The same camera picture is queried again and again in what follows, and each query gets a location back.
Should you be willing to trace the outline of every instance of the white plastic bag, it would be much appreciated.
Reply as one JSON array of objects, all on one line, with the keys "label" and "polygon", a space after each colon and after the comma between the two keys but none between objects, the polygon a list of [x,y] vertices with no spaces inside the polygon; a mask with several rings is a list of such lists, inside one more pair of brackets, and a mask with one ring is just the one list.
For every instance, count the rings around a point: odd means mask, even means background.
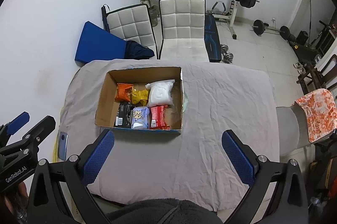
[{"label": "white plastic bag", "polygon": [[150,108],[154,106],[173,105],[171,89],[174,82],[175,80],[171,79],[146,84],[145,88],[150,89],[147,106]]}]

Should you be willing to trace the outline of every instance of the yellow package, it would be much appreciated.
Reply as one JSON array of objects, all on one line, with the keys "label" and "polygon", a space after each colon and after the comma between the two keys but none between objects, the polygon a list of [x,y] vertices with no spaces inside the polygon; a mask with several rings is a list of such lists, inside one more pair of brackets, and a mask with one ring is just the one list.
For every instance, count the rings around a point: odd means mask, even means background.
[{"label": "yellow package", "polygon": [[131,103],[137,104],[140,102],[143,106],[146,106],[149,99],[149,90],[136,90],[132,87],[132,96],[131,96]]}]

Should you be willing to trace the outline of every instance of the gray tablecloth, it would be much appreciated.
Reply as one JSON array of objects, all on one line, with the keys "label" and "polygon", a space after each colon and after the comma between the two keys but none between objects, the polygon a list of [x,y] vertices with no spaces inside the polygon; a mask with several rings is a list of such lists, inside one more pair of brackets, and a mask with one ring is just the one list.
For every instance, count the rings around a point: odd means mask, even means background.
[{"label": "gray tablecloth", "polygon": [[[115,146],[90,191],[119,203],[150,198],[188,199],[210,210],[237,206],[247,190],[221,146],[232,129],[256,154],[279,160],[273,88],[267,73],[218,63],[160,60],[93,61],[72,80],[59,131],[67,156],[80,154],[102,128],[94,124],[100,89],[110,70],[182,68],[188,99],[181,135],[115,133]],[[271,197],[268,192],[265,199]]]}]

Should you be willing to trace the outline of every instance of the finger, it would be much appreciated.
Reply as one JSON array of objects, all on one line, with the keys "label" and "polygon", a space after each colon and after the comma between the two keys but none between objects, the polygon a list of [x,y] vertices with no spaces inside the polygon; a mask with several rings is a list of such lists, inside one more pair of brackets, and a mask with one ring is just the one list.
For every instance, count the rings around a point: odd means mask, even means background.
[{"label": "finger", "polygon": [[27,194],[27,188],[26,188],[26,184],[24,182],[21,182],[18,186],[18,189],[19,189],[19,193],[28,198],[28,194]]},{"label": "finger", "polygon": [[11,202],[9,201],[9,199],[8,199],[7,197],[5,197],[5,196],[4,196],[3,198],[4,198],[4,200],[5,200],[5,204],[6,204],[7,208],[8,208],[8,210],[9,210],[11,213],[14,213],[13,206],[12,206]]}]

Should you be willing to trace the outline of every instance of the smartphone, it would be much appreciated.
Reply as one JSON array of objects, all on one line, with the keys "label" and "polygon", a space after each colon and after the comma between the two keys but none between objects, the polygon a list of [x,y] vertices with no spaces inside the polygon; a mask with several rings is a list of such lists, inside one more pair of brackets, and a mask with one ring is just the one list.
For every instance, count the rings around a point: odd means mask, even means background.
[{"label": "smartphone", "polygon": [[68,134],[66,132],[60,132],[58,157],[63,161],[67,160],[67,142]]}]

